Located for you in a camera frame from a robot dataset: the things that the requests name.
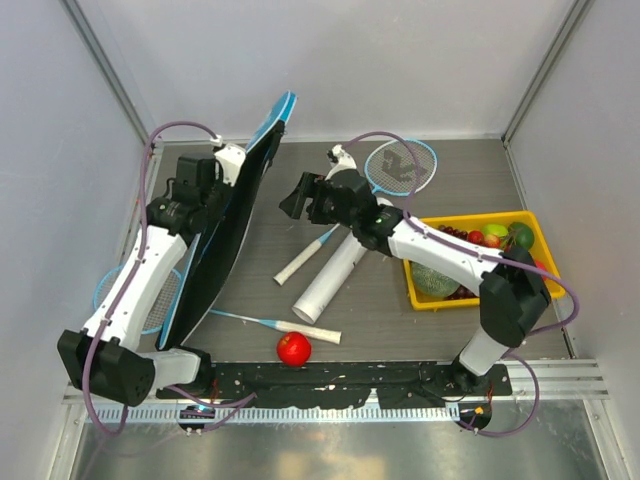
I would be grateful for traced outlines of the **white shuttlecock tube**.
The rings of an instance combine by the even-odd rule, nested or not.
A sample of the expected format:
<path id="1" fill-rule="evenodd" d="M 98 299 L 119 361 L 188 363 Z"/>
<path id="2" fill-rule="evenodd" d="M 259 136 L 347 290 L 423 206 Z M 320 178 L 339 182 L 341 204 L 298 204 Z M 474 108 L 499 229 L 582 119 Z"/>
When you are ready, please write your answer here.
<path id="1" fill-rule="evenodd" d="M 294 303 L 292 311 L 301 320 L 315 324 L 366 252 L 367 249 L 349 232 Z"/>

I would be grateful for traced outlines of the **blue sport racket bag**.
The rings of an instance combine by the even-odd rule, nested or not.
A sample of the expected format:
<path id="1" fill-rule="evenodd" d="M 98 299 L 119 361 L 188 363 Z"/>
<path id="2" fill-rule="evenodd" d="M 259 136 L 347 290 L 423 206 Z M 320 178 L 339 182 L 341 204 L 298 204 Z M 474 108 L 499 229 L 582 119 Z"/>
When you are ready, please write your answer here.
<path id="1" fill-rule="evenodd" d="M 246 146 L 246 160 L 232 188 L 227 215 L 207 222 L 193 240 L 173 311 L 156 340 L 156 348 L 181 345 L 213 306 L 236 263 L 251 221 L 262 180 L 271 167 L 297 96 L 283 93 Z"/>

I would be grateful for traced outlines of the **blue racket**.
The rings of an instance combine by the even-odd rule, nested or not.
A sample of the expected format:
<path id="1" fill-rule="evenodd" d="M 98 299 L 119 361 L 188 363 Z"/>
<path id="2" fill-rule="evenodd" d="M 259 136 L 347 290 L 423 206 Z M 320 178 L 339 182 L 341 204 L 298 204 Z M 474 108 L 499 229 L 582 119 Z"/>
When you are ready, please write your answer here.
<path id="1" fill-rule="evenodd" d="M 364 163 L 364 175 L 373 187 L 374 193 L 406 197 L 411 192 L 424 189 L 435 176 L 438 157 L 426 143 L 405 139 L 389 141 L 377 147 Z M 338 228 L 333 225 L 321 236 L 313 240 L 293 258 L 273 280 L 282 286 L 296 273 L 330 238 Z"/>
<path id="2" fill-rule="evenodd" d="M 113 268 L 104 275 L 104 277 L 95 287 L 92 298 L 92 304 L 95 310 L 97 310 L 106 300 L 106 297 L 115 285 L 115 281 L 118 279 L 121 270 L 122 266 Z M 156 297 L 151 311 L 147 316 L 147 319 L 142 327 L 143 335 L 155 334 L 162 331 L 165 321 L 169 318 L 169 314 L 173 311 L 174 304 L 177 299 L 177 287 L 181 284 L 181 282 L 181 273 L 176 269 L 173 269 L 166 279 L 160 291 L 160 294 Z M 244 322 L 256 323 L 282 333 L 298 332 L 310 339 L 335 345 L 339 345 L 342 339 L 342 333 L 335 330 L 327 330 L 283 320 L 259 319 L 217 309 L 211 309 L 209 313 L 225 318 L 234 318 L 242 320 Z"/>

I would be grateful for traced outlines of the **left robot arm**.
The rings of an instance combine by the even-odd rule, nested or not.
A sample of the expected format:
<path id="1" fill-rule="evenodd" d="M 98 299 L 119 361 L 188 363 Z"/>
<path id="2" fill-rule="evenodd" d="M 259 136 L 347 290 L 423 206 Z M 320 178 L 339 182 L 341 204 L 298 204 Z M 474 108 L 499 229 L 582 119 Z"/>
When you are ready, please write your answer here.
<path id="1" fill-rule="evenodd" d="M 175 264 L 222 215 L 238 171 L 219 156 L 182 156 L 171 186 L 142 211 L 136 243 L 104 302 L 57 343 L 84 395 L 135 407 L 157 387 L 161 361 L 137 351 L 144 323 Z"/>

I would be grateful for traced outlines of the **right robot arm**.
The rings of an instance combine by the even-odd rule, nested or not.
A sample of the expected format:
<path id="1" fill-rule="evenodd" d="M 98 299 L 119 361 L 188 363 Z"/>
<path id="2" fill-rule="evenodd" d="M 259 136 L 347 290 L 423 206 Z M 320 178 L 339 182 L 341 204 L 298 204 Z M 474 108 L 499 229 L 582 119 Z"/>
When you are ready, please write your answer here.
<path id="1" fill-rule="evenodd" d="M 479 298 L 480 326 L 451 365 L 454 386 L 465 394 L 487 384 L 493 365 L 521 345 L 551 302 L 527 250 L 473 246 L 434 229 L 375 196 L 354 169 L 303 173 L 279 207 L 292 219 L 347 227 L 364 248 L 429 267 Z"/>

